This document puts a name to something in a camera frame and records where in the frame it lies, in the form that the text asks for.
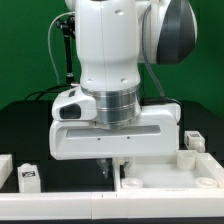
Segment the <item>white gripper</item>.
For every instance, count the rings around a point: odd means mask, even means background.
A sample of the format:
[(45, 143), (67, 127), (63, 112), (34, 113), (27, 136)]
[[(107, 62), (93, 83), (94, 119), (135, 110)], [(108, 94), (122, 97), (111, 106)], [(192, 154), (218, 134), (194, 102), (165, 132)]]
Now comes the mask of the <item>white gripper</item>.
[(174, 154), (179, 148), (181, 108), (178, 104), (143, 106), (140, 115), (122, 129), (105, 130), (91, 122), (53, 121), (50, 153), (57, 160), (98, 159), (105, 178), (109, 163), (100, 158), (121, 158), (126, 172), (128, 157)]

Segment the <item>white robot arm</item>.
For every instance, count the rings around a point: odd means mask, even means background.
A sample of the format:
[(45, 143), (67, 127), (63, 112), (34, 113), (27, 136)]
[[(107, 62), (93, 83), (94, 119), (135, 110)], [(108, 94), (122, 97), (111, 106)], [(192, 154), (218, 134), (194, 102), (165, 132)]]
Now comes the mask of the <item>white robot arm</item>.
[(75, 15), (79, 84), (52, 107), (57, 160), (169, 156), (179, 148), (181, 109), (161, 98), (144, 106), (138, 63), (178, 64), (193, 50), (189, 0), (65, 0)]

